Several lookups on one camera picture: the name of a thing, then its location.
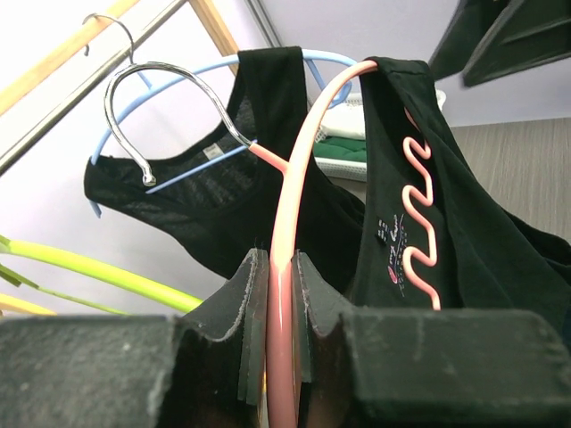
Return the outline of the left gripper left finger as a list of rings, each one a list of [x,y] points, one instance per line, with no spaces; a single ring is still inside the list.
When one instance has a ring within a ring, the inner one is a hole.
[[[21,317],[1,324],[4,427],[257,427],[267,252],[183,317]]]

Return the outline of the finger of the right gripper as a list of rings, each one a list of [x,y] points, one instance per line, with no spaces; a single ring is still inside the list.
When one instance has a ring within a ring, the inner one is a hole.
[[[569,56],[568,0],[511,1],[476,46],[462,79],[478,86]]]
[[[468,71],[468,63],[486,34],[511,18],[519,1],[459,1],[428,65],[435,81],[462,73],[468,81],[492,81],[522,71],[517,65],[501,67],[484,61],[488,70]]]

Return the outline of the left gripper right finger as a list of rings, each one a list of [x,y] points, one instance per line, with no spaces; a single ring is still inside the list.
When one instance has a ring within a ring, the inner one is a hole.
[[[521,310],[352,305],[303,253],[302,427],[563,427],[567,350]]]

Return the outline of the pink hanger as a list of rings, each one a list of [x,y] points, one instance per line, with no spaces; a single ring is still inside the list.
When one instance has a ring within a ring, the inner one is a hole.
[[[307,166],[320,122],[334,96],[346,82],[377,70],[377,63],[372,60],[358,62],[331,80],[311,107],[288,160],[280,158],[239,133],[218,96],[194,73],[164,62],[129,65],[117,72],[109,81],[103,99],[104,114],[115,139],[141,169],[143,184],[153,187],[156,179],[151,165],[120,130],[113,109],[113,97],[119,83],[140,70],[170,71],[198,85],[212,99],[230,134],[250,152],[279,170],[283,176],[270,251],[265,351],[267,409],[270,426],[295,427],[298,423],[301,383],[297,378],[300,371],[294,364],[292,258]]]

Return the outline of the neon yellow hanger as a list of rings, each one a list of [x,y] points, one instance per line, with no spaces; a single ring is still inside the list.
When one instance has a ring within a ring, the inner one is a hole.
[[[11,240],[1,236],[1,253],[44,262],[89,276],[107,284],[157,301],[173,309],[189,312],[202,304],[202,300],[167,285],[133,274],[96,259],[51,246]]]

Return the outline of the yellow plastic hanger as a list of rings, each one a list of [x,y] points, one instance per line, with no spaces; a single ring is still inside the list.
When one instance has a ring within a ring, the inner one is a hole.
[[[1,294],[0,295],[0,308],[2,311],[16,312],[21,314],[31,314],[40,316],[56,316],[57,313],[38,306],[36,304],[30,303],[25,300],[17,299],[11,295]]]

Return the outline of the black dress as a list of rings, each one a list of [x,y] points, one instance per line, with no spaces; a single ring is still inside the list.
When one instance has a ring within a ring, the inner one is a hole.
[[[570,246],[504,210],[479,184],[438,108],[422,61],[376,58],[360,76],[368,162],[360,254],[351,301],[374,308],[423,308],[430,297],[409,281],[408,246],[428,248],[426,230],[401,192],[434,185],[421,213],[434,226],[437,262],[414,264],[446,309],[525,309],[570,337]]]

